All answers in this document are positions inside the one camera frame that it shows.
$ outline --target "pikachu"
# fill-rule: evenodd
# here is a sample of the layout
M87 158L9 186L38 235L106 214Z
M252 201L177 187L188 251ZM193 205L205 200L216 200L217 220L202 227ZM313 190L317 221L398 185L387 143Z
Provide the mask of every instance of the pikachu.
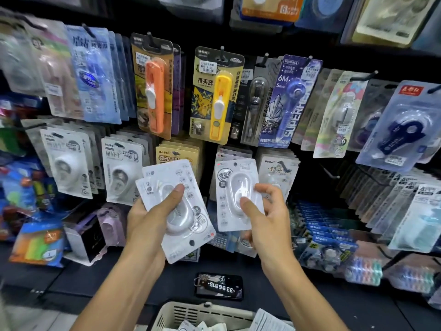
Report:
M211 108L211 103L213 100L213 95L211 94L208 98L199 92L199 89L195 86L194 95L196 96L196 102L198 103L198 114L202 117L207 116L208 109Z

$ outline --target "person's right hand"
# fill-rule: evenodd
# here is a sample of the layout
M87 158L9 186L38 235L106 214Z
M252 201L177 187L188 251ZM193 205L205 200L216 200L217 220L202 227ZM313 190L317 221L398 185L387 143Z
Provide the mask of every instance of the person's right hand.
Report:
M251 200L246 197L240 199L240 206L250 218L252 227L251 231L246 231L243 236L257 250L262 269L269 277L273 271L277 272L279 267L295 260L289 212L279 188L271 184L257 183L254 189L269 194L273 202L263 199L263 207L267 214L265 216Z

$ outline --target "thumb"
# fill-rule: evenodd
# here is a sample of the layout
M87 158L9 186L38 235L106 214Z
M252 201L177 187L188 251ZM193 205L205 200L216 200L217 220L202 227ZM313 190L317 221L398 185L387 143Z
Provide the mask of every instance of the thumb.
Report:
M160 204L155 205L151 211L155 211L158 216L167 217L171 211L181 202L184 195L184 185L178 184L172 192Z
M262 213L257 209L256 205L246 197L240 198L240 207L242 208L245 215L250 218L251 224L254 224L256 218L259 215L262 215Z

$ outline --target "beige plastic basket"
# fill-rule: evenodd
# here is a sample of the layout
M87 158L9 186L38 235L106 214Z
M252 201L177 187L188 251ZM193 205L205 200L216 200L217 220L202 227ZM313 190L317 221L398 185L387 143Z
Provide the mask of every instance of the beige plastic basket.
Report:
M214 305L211 302L196 305L170 301L161 307L155 322L150 323L148 330L177 329L184 320L196 326L205 322L209 327L217 323L225 323L228 330L240 330L249 328L255 315L256 313L252 311ZM290 321L284 322L293 326Z

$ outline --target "hand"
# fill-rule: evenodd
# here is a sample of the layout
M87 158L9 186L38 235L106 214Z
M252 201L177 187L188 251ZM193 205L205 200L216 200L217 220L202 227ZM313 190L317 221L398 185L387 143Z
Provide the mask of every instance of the hand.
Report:
M167 228L167 216L181 202L183 195L184 185L180 183L165 200L149 212L141 199L135 202L127 215L127 243L124 248L126 256L142 258L162 272L165 255L161 243Z
M267 193L273 202L263 199L266 215L246 197L240 199L240 207L251 220L251 231L244 233L257 250L262 261L262 269L267 277L277 272L280 267L295 261L291 243L291 224L288 208L285 205L282 191L271 184L257 183L254 189Z

